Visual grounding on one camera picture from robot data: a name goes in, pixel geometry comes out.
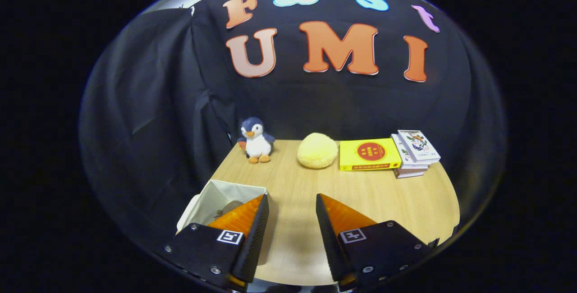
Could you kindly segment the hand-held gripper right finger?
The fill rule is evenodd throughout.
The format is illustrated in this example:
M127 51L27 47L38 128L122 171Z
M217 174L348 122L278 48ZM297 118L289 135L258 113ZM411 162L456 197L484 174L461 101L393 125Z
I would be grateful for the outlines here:
M394 220L376 222L319 193L316 215L330 274L341 292L368 292L418 266L433 244Z

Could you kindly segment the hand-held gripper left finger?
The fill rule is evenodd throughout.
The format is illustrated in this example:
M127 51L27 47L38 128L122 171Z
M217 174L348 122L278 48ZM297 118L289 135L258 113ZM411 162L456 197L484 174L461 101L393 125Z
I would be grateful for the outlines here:
M269 217L262 194L208 225L191 223L163 246L163 260L218 292L245 292L254 280Z

